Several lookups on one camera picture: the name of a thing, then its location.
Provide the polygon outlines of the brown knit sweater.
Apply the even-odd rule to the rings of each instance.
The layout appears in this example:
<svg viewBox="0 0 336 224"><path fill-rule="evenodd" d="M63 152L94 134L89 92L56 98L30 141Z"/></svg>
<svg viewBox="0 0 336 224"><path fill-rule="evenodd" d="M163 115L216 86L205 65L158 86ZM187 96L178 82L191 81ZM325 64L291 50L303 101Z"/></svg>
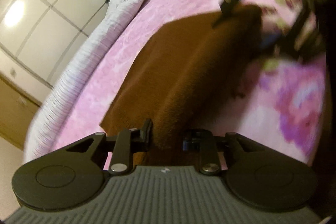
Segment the brown knit sweater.
<svg viewBox="0 0 336 224"><path fill-rule="evenodd" d="M149 152L136 165L183 160L182 132L217 89L225 96L239 81L244 59L261 40L261 9L240 5L216 27L220 12L181 18L161 26L133 61L100 125L108 136L153 121Z"/></svg>

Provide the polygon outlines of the pink floral bed blanket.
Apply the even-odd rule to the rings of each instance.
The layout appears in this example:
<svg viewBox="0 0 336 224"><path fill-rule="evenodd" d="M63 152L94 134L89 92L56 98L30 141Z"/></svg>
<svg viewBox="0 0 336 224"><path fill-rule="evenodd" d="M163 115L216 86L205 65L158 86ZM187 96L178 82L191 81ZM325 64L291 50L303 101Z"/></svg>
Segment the pink floral bed blanket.
<svg viewBox="0 0 336 224"><path fill-rule="evenodd" d="M310 164L325 93L325 58L303 64L274 38L287 35L305 0L243 0L213 28L219 0L147 0L87 82L52 144L96 131L117 135L153 120L155 165L192 160L188 129L235 131Z"/></svg>

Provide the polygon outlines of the grey striped duvet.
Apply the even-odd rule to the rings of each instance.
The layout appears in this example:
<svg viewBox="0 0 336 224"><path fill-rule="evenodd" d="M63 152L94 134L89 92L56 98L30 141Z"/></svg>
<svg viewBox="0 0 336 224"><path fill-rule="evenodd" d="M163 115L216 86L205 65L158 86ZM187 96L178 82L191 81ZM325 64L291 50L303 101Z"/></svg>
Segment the grey striped duvet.
<svg viewBox="0 0 336 224"><path fill-rule="evenodd" d="M143 2L109 1L104 19L72 57L30 123L23 153L25 163L50 152L85 85Z"/></svg>

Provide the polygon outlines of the wooden door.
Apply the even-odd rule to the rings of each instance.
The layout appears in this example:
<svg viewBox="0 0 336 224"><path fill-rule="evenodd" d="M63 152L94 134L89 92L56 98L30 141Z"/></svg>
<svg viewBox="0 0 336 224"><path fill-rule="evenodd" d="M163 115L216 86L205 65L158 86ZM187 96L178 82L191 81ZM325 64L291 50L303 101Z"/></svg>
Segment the wooden door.
<svg viewBox="0 0 336 224"><path fill-rule="evenodd" d="M29 125L39 105L20 93L3 77L0 99L1 137L23 150Z"/></svg>

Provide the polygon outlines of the white wardrobe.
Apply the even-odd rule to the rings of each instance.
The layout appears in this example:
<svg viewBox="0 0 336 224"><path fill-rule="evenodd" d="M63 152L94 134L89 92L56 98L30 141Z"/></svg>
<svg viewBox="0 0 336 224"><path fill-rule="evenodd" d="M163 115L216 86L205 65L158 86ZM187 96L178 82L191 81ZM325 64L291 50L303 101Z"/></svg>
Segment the white wardrobe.
<svg viewBox="0 0 336 224"><path fill-rule="evenodd" d="M44 96L107 8L106 0L1 0L1 73Z"/></svg>

